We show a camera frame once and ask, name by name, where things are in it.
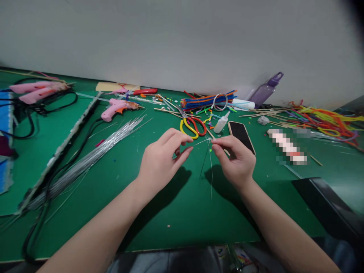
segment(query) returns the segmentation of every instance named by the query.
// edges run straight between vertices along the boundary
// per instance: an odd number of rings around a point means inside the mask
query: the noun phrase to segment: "phone screen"
[[[229,121],[230,134],[240,140],[255,155],[253,144],[249,138],[245,125],[238,122]]]

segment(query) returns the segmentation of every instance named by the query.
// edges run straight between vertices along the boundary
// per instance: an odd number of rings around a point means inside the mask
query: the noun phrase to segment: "hand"
[[[180,145],[185,146],[186,142],[193,142],[193,139],[181,131],[170,128],[159,140],[145,149],[136,181],[151,195],[151,198],[171,181],[187,160],[193,147],[188,147],[180,153]]]
[[[216,138],[211,142],[213,143],[212,149],[220,161],[225,177],[241,192],[246,183],[253,181],[255,156],[240,140],[232,135]],[[230,158],[228,158],[224,149],[229,151]]]

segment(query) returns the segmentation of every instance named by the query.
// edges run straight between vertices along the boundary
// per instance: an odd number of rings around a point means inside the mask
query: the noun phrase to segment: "finger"
[[[227,152],[230,154],[230,155],[228,155],[230,160],[232,160],[232,159],[235,159],[235,158],[236,158],[236,155],[235,155],[235,153],[232,151],[232,149],[231,149],[231,148],[226,147],[226,146],[224,146],[224,145],[220,145],[220,147],[221,147],[221,148],[223,148],[225,152],[227,151]]]
[[[211,143],[230,148],[237,158],[244,157],[247,153],[251,153],[251,151],[243,143],[241,143],[240,140],[232,135],[213,139],[211,140]]]
[[[175,151],[174,151],[174,154],[176,155],[176,156],[179,156],[179,154],[181,153],[181,151],[180,151],[180,148],[178,147]]]
[[[160,145],[164,145],[167,141],[173,137],[176,133],[181,133],[181,131],[176,130],[175,128],[169,128],[167,131],[162,134],[162,136],[157,140],[157,143]]]
[[[170,151],[175,151],[183,142],[193,142],[193,139],[182,132],[174,134],[166,144],[164,144],[163,148]]]
[[[221,164],[222,167],[230,162],[228,156],[224,152],[224,149],[220,145],[213,144],[212,145],[212,150],[215,152],[215,155],[219,159],[220,164]]]
[[[177,156],[173,161],[173,171],[177,172],[177,170],[182,166],[183,163],[187,160],[188,156],[190,155],[193,147],[186,148],[179,156]]]

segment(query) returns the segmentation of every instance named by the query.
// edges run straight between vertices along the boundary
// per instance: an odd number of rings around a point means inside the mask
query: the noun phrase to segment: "red-handled scissors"
[[[198,119],[198,118],[195,118],[195,117],[189,117],[189,116],[187,116],[187,114],[186,114],[185,112],[183,112],[183,110],[182,110],[181,108],[179,108],[178,106],[177,106],[177,109],[178,109],[178,111],[181,113],[181,115],[182,115],[182,117],[183,117],[183,119],[181,120],[181,123],[180,123],[180,125],[179,125],[179,130],[180,130],[182,133],[186,134],[186,133],[183,131],[183,123],[184,123],[184,124],[186,125],[186,127],[187,127],[188,129],[190,129],[190,130],[191,130],[191,132],[193,132],[193,133],[195,134],[195,136],[192,136],[192,139],[193,139],[193,140],[197,139],[197,138],[198,138],[198,136],[202,137],[202,136],[206,135],[206,125],[202,122],[202,120],[200,120],[200,119]],[[192,128],[192,127],[191,127],[191,126],[187,123],[187,121],[191,122],[191,123],[193,124],[194,128]],[[203,133],[200,133],[200,132],[199,132],[199,130],[198,130],[198,128],[197,128],[197,125],[196,125],[195,121],[199,122],[199,123],[202,125],[202,127],[204,128],[204,132],[203,132]]]

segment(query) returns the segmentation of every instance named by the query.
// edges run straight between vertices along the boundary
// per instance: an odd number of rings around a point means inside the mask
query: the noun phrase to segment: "glue bottle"
[[[221,119],[219,119],[219,121],[216,123],[215,127],[213,128],[213,131],[215,133],[220,133],[222,129],[224,129],[224,126],[226,125],[226,123],[228,122],[228,116],[229,116],[230,112],[228,112],[225,116],[221,117]]]

